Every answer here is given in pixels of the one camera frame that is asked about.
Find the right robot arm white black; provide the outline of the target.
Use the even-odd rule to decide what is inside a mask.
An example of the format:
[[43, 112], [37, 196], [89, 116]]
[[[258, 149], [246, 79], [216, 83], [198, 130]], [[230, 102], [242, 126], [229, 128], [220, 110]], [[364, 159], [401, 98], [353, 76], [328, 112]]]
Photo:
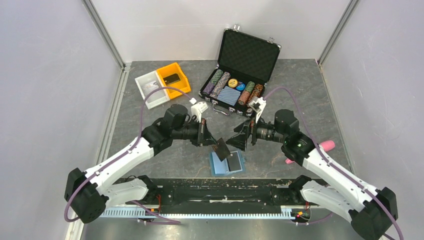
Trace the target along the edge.
[[236, 133], [226, 143], [244, 151], [251, 139], [281, 143], [281, 151], [291, 161], [316, 174], [328, 185], [301, 175], [289, 189], [295, 204], [304, 201], [317, 204], [350, 223], [364, 240], [378, 240], [398, 219], [397, 197], [388, 187], [379, 189], [369, 184], [332, 159], [324, 148], [300, 131], [294, 112], [280, 109], [274, 122], [262, 118], [246, 120], [234, 128]]

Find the blue card holder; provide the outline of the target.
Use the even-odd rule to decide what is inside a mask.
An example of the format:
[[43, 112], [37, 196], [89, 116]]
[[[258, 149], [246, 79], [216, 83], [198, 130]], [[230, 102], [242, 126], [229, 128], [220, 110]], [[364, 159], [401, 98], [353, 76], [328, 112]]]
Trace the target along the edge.
[[220, 161], [215, 154], [215, 152], [211, 152], [209, 154], [209, 163], [210, 163], [210, 171], [213, 177], [222, 177], [228, 176], [236, 173], [242, 173], [246, 171], [245, 168], [245, 158], [242, 156], [242, 152], [240, 150], [231, 151], [231, 153], [237, 153], [241, 163], [241, 170], [230, 172], [228, 169], [227, 158], [224, 161]]

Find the black credit card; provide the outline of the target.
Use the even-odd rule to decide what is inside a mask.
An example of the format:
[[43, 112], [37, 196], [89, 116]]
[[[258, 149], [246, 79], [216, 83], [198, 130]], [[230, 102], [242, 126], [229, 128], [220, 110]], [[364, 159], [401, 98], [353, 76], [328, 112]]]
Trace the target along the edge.
[[227, 165], [228, 165], [228, 170], [230, 172], [240, 171], [242, 169], [242, 166], [241, 166], [239, 155], [237, 153], [231, 153], [227, 157]]
[[219, 138], [216, 143], [212, 145], [212, 149], [221, 162], [231, 155], [231, 152], [223, 138]]

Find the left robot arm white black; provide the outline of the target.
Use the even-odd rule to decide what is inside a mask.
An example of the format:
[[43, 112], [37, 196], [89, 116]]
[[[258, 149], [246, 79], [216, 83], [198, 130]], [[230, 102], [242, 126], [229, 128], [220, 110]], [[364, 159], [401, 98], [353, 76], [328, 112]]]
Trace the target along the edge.
[[204, 101], [193, 104], [190, 109], [173, 104], [163, 117], [142, 129], [128, 146], [104, 162], [86, 170], [73, 169], [68, 174], [64, 193], [65, 220], [88, 224], [116, 205], [140, 200], [145, 204], [153, 203], [157, 187], [148, 177], [136, 177], [123, 183], [117, 181], [134, 167], [171, 147], [175, 140], [190, 141], [196, 147], [217, 145], [202, 117], [207, 108]]

